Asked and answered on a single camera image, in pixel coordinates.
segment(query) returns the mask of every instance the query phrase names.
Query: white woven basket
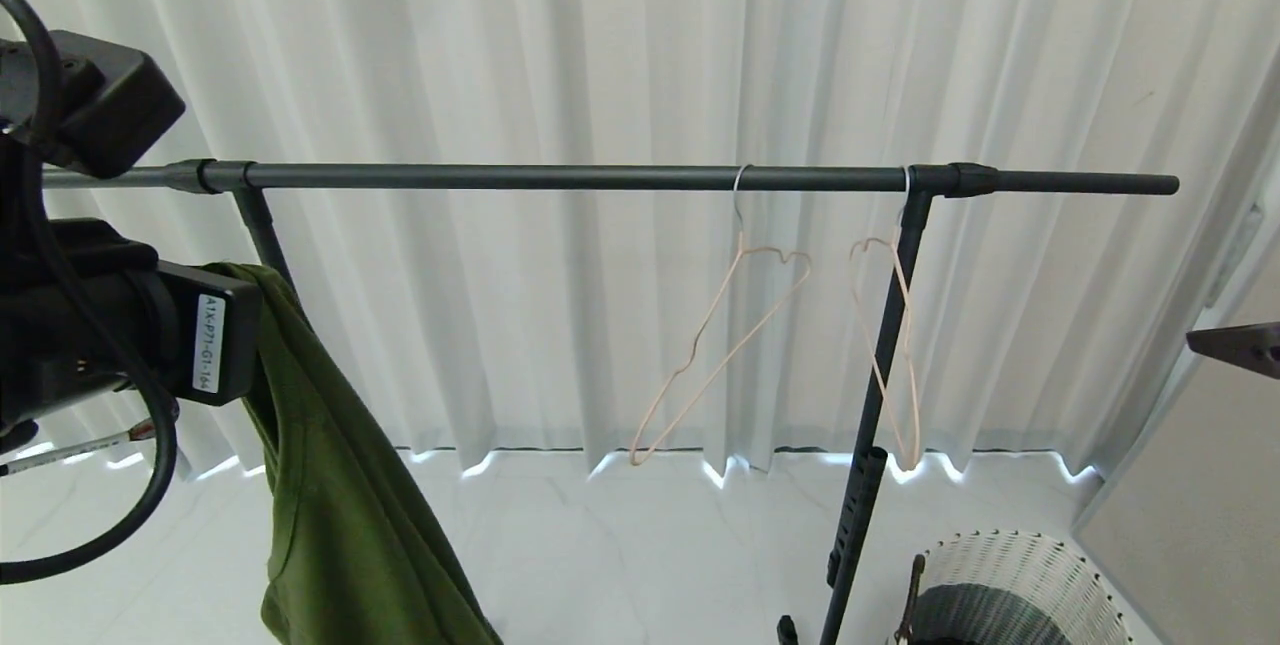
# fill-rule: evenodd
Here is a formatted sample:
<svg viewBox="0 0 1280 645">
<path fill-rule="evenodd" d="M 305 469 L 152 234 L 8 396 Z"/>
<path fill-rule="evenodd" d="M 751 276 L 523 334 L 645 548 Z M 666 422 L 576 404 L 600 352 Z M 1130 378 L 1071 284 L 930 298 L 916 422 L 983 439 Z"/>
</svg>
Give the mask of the white woven basket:
<svg viewBox="0 0 1280 645">
<path fill-rule="evenodd" d="M 983 645 L 1133 642 L 1102 575 L 1039 532 L 956 534 L 925 552 L 914 637 Z"/>
</svg>

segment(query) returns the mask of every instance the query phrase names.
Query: green shirt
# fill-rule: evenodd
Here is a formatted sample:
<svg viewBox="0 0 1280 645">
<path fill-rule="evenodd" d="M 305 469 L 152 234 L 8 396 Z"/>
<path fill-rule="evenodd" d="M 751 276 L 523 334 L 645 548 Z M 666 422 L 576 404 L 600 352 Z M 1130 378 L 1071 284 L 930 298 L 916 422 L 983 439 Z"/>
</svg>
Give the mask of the green shirt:
<svg viewBox="0 0 1280 645">
<path fill-rule="evenodd" d="M 269 267 L 211 273 L 262 291 L 244 398 L 271 488 L 262 622 L 285 644 L 498 645 L 431 508 Z"/>
</svg>

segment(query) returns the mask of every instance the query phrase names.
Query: marble floor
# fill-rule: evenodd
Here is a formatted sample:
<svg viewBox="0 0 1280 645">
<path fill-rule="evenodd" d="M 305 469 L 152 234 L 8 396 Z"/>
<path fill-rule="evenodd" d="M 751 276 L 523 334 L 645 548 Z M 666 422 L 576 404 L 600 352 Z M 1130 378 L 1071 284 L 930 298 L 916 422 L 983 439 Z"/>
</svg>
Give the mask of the marble floor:
<svg viewBox="0 0 1280 645">
<path fill-rule="evenodd" d="M 581 453 L 497 453 L 466 474 L 449 452 L 411 459 L 508 645 L 772 645 L 783 613 L 801 642 L 817 641 L 847 458 L 777 454 L 768 474 L 733 463 L 723 480 L 696 453 L 640 468 L 611 458 L 590 477 Z M 146 467 L 100 461 L 41 470 L 5 480 L 5 559 L 95 535 L 146 479 Z M 934 456 L 910 475 L 892 468 L 840 641 L 884 641 L 916 552 L 974 527 L 1068 538 L 1097 486 L 1048 454 L 978 456 L 963 475 Z M 178 485 L 118 553 L 5 587 L 0 641 L 273 642 L 257 619 L 269 518 L 262 477 L 229 468 Z M 1130 625 L 1135 641 L 1157 642 L 1137 617 Z"/>
</svg>

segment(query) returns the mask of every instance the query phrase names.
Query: black metal rod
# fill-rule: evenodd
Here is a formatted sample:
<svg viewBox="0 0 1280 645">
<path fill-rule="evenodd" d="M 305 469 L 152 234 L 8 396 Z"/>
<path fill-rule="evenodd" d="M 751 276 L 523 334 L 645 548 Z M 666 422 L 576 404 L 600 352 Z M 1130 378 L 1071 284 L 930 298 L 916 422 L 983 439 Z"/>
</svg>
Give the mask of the black metal rod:
<svg viewBox="0 0 1280 645">
<path fill-rule="evenodd" d="M 929 203 L 933 195 L 923 191 L 913 191 L 906 198 L 902 209 L 902 229 L 897 241 L 897 257 L 902 264 L 902 276 L 906 285 L 911 285 L 911 276 L 915 273 L 916 256 L 920 253 L 920 239 L 924 235 L 924 225 L 929 220 Z M 888 279 L 888 297 L 884 302 L 884 314 L 881 317 L 881 329 L 876 340 L 876 362 L 879 366 L 884 381 L 890 381 L 890 371 L 893 367 L 893 352 L 897 349 L 897 338 L 902 330 L 902 317 L 906 312 L 906 301 L 902 297 L 902 288 L 897 284 L 897 278 L 891 273 Z M 876 440 L 876 430 L 879 426 L 881 408 L 884 395 L 881 393 L 876 372 L 868 378 L 867 398 L 863 401 L 863 418 L 858 425 L 858 439 L 854 442 L 854 463 L 863 462 L 872 453 Z M 874 493 L 879 490 L 879 479 L 883 468 L 878 472 L 859 474 L 856 467 L 849 471 L 849 480 L 845 485 L 845 499 L 854 503 L 858 512 L 852 513 L 851 522 L 855 530 L 841 539 L 837 532 L 837 544 L 844 541 L 840 564 L 836 569 L 836 578 L 831 586 L 831 601 L 827 605 L 827 621 L 822 628 L 819 645 L 835 645 L 840 635 L 840 626 L 845 618 L 845 609 L 849 607 L 849 594 L 854 586 L 854 576 L 858 571 L 858 561 L 861 557 L 863 541 L 867 538 L 865 529 L 870 525 L 870 509 L 874 507 Z"/>
<path fill-rule="evenodd" d="M 297 289 L 297 285 L 293 283 L 293 275 L 289 273 L 289 261 L 284 257 L 284 248 L 275 234 L 275 220 L 271 218 L 271 207 L 268 206 L 262 191 L 256 188 L 237 189 L 234 197 L 236 206 L 241 211 L 241 220 L 244 221 L 244 227 L 248 229 L 248 235 L 253 241 L 253 250 L 257 250 L 257 257 L 262 261 L 262 265 L 280 273 L 284 282 L 288 282 L 292 288 Z"/>
<path fill-rule="evenodd" d="M 187 161 L 138 166 L 114 180 L 73 171 L 46 171 L 46 188 L 238 188 L 330 189 L 732 189 L 739 166 L 580 165 L 389 165 L 389 163 Z M 997 189 L 1044 193 L 1170 195 L 1176 177 L 1106 171 L 997 171 L 973 163 L 914 166 L 914 189 L 933 195 L 983 195 Z M 896 166 L 749 166 L 740 189 L 906 189 Z"/>
</svg>

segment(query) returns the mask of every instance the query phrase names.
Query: light under curtain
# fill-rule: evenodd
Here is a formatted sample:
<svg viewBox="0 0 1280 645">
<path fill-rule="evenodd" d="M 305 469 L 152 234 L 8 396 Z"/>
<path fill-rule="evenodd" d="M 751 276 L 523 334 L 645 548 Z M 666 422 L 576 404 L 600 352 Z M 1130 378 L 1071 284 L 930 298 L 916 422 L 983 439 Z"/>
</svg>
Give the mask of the light under curtain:
<svg viewBox="0 0 1280 645">
<path fill-rule="evenodd" d="M 31 0 L 51 27 L 145 49 L 188 104 L 145 165 L 680 163 L 1164 171 L 1174 198 L 938 200 L 914 285 L 924 447 L 1132 444 L 1276 131 L 1277 0 Z M 13 35 L 12 26 L 9 33 Z M 727 195 L 269 191 L 301 297 L 392 440 L 625 448 L 733 252 Z M 668 440 L 723 472 L 847 452 L 901 195 L 742 195 L 748 244 L 813 276 Z M 56 191 L 164 259 L 256 260 L 229 195 Z M 650 435 L 795 267 L 749 264 Z M 870 322 L 872 329 L 878 322 Z M 891 398 L 909 403 L 896 367 Z M 61 444 L 142 417 L 55 413 Z M 238 404 L 188 404 L 188 474 L 261 454 Z M 892 448 L 887 420 L 879 443 Z M 113 461 L 129 452 L 110 453 Z"/>
</svg>

